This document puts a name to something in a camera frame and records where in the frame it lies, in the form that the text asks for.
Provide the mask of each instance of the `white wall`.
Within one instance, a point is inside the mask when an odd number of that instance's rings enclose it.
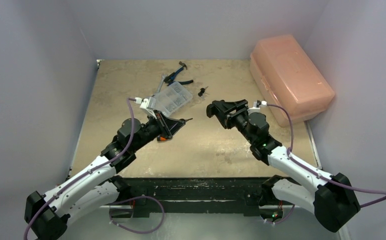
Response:
[[[246,59],[256,42],[305,44],[328,0],[68,0],[98,59]]]
[[[25,199],[65,179],[96,61],[63,0],[0,0],[0,239]]]
[[[324,169],[386,190],[386,0],[331,0],[305,50],[337,94],[311,121]],[[363,208],[349,230],[355,240],[386,239],[386,201]]]

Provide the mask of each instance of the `box lid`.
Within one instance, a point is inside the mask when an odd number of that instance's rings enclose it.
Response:
[[[332,88],[292,35],[262,39],[252,54],[274,95],[290,114],[326,108],[334,97]]]

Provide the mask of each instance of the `wooden table surface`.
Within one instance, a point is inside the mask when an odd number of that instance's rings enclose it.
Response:
[[[170,74],[179,60],[103,60],[97,73],[91,99],[82,126],[72,166],[72,174],[85,168],[109,144],[130,117],[128,97],[151,96],[161,80]],[[246,99],[249,105],[263,100],[249,72],[249,60],[183,60],[188,70],[177,81],[194,80],[185,86],[193,99],[171,118],[187,122],[169,142],[148,143],[137,159],[122,170],[123,177],[271,177],[286,176],[281,171],[254,158],[249,143],[236,129],[224,129],[216,117],[206,116],[206,107],[214,100],[227,102]],[[205,99],[197,93],[208,87]],[[134,116],[147,121],[139,105],[132,103]],[[283,145],[290,144],[290,129],[280,127],[267,108],[261,111],[270,125],[270,134]],[[304,122],[294,125],[293,153],[313,166],[316,157]]]

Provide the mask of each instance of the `pliers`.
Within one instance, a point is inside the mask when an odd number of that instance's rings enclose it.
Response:
[[[165,77],[165,79],[163,80],[164,83],[166,83],[167,86],[173,84],[173,82],[175,81],[177,75],[185,69],[187,69],[187,65],[183,62],[179,62],[179,64],[181,65],[181,67],[179,69],[177,69],[177,71],[171,73],[170,75],[168,75],[167,77]],[[193,80],[189,80],[189,81],[179,81],[179,83],[181,85],[187,85],[187,84],[191,84],[193,83]]]

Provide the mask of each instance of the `cable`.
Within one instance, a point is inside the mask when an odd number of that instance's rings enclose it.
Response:
[[[293,123],[292,123],[292,119],[290,118],[289,113],[282,106],[275,105],[275,104],[269,104],[269,103],[267,103],[266,105],[269,106],[269,107],[279,108],[279,109],[283,110],[284,113],[286,113],[286,116],[287,116],[287,119],[288,119],[288,124],[290,125],[290,151],[293,151],[293,139],[294,139],[294,136],[293,136]]]
[[[278,207],[279,207],[282,211],[284,211],[284,210],[283,210],[283,201],[280,200],[280,203],[278,204]]]
[[[127,150],[128,148],[130,147],[131,145],[131,142],[133,141],[133,137],[134,137],[134,126],[135,126],[135,122],[134,122],[134,112],[133,112],[133,108],[131,107],[131,104],[130,104],[130,101],[131,99],[133,98],[127,98],[126,99],[126,103],[128,105],[128,109],[129,109],[129,114],[131,116],[131,134],[129,135],[129,139],[128,139],[128,143],[127,145],[124,147],[124,149],[118,153],[114,158],[112,158],[111,160],[109,161],[106,161],[100,165],[97,165],[95,167],[93,167],[91,169],[91,172],[94,172],[96,171],[97,169],[105,166],[105,165],[108,165],[112,162],[114,162],[115,160],[117,160],[119,157],[121,157]],[[28,232],[30,231],[30,228],[31,226],[33,225],[34,221],[39,217],[40,213],[47,207],[49,206],[54,200],[56,200],[58,198],[59,195],[61,195],[64,191],[66,191],[69,187],[71,187],[73,184],[75,184],[76,182],[78,182],[80,179],[84,178],[85,176],[89,175],[90,173],[88,171],[84,172],[83,174],[81,174],[80,176],[78,176],[77,178],[73,179],[72,181],[70,181],[67,185],[65,185],[64,187],[62,187],[61,190],[59,190],[56,195],[52,196],[43,206],[40,207],[40,209],[34,214],[34,216],[32,217],[31,221],[29,221],[28,223],[28,226],[26,227],[25,229],[25,232],[23,233],[23,239],[24,240],[28,240]]]
[[[112,224],[114,224],[117,227],[120,227],[122,229],[125,229],[125,230],[127,230],[129,232],[132,232],[132,233],[135,233],[135,234],[150,234],[150,233],[153,233],[154,231],[158,230],[162,226],[162,224],[164,223],[164,219],[165,219],[164,206],[162,206],[162,203],[160,203],[156,198],[153,198],[151,196],[136,196],[136,197],[124,200],[124,201],[113,202],[113,203],[111,203],[109,205],[111,205],[111,206],[113,206],[113,205],[120,205],[120,204],[124,204],[124,203],[130,202],[130,201],[133,201],[133,200],[137,200],[137,199],[150,199],[150,200],[155,201],[159,205],[160,210],[162,211],[162,218],[160,219],[159,224],[155,228],[153,228],[151,230],[147,230],[147,231],[137,231],[137,230],[128,228],[126,226],[123,226],[123,225],[117,223],[116,221],[114,221],[114,219],[111,216],[111,210],[110,209],[109,209],[109,219],[110,219],[109,224],[112,223]]]
[[[275,108],[279,108],[281,110],[284,111],[284,113],[286,114],[287,116],[287,119],[288,119],[288,123],[290,125],[290,147],[287,149],[287,150],[293,150],[293,140],[294,140],[294,134],[293,134],[293,123],[292,123],[292,119],[290,118],[290,115],[289,113],[287,112],[286,109],[284,109],[284,107],[282,106],[279,106],[279,105],[275,105],[275,104],[270,104],[270,103],[267,103],[266,104],[267,106],[269,107],[275,107]],[[290,208],[290,211],[288,211],[287,215],[286,216],[283,216],[283,218],[280,220],[280,221],[270,221],[268,223],[271,223],[273,225],[276,225],[276,224],[281,224],[282,222],[286,221],[290,215],[293,213],[293,210],[295,209],[295,205],[292,204],[291,208]]]
[[[319,174],[315,171],[313,171],[312,169],[310,169],[309,167],[303,165],[302,163],[300,163],[299,161],[297,161],[294,157],[290,156],[290,151],[289,149],[287,149],[287,155],[289,157],[290,160],[292,160],[295,164],[299,165],[300,167],[302,167],[303,169],[307,170],[308,172],[310,172],[311,174],[317,176],[318,178],[321,178],[322,180],[326,181],[326,182],[329,182],[331,184],[334,184],[334,185],[337,185],[339,187],[342,187],[344,189],[348,189],[348,190],[352,190],[352,191],[356,191],[356,192],[361,192],[361,193],[366,193],[366,194],[383,194],[384,196],[376,199],[376,200],[373,200],[373,201],[369,201],[367,203],[364,203],[364,204],[361,204],[360,207],[361,208],[365,208],[365,207],[368,207],[368,206],[371,206],[371,205],[374,205],[376,203],[379,203],[381,201],[384,201],[386,200],[386,191],[382,191],[382,190],[371,190],[371,189],[364,189],[364,188],[358,188],[358,187],[353,187],[353,186],[348,186],[348,185],[345,185],[345,184],[342,184],[342,183],[339,183],[339,182],[336,182],[336,181],[333,181],[331,179],[328,179],[324,176],[319,176]]]
[[[331,179],[328,179],[328,178],[326,178],[324,176],[319,175],[316,171],[312,170],[311,168],[309,168],[309,167],[305,166],[304,164],[300,163],[299,161],[297,161],[294,157],[292,157],[290,155],[290,153],[293,150],[293,124],[292,124],[292,119],[290,118],[289,113],[282,106],[278,106],[278,105],[274,105],[274,104],[267,104],[267,106],[279,108],[279,109],[283,110],[286,113],[286,115],[287,115],[287,119],[288,119],[288,122],[290,124],[290,131],[291,131],[291,143],[290,143],[290,148],[287,148],[287,156],[295,164],[297,164],[298,166],[300,166],[303,169],[307,170],[311,174],[315,175],[317,178],[321,178],[322,180],[324,180],[324,181],[326,181],[328,183],[334,184],[336,186],[339,186],[341,188],[352,190],[352,191],[356,191],[356,192],[366,193],[366,194],[382,194],[382,195],[384,195],[383,197],[380,197],[380,198],[378,198],[376,200],[369,201],[367,203],[364,203],[364,204],[360,205],[361,208],[365,208],[365,207],[368,207],[368,206],[371,206],[371,205],[374,205],[376,203],[379,203],[381,201],[386,200],[386,191],[358,188],[358,187],[348,186],[348,185],[345,185],[345,184],[333,181]]]

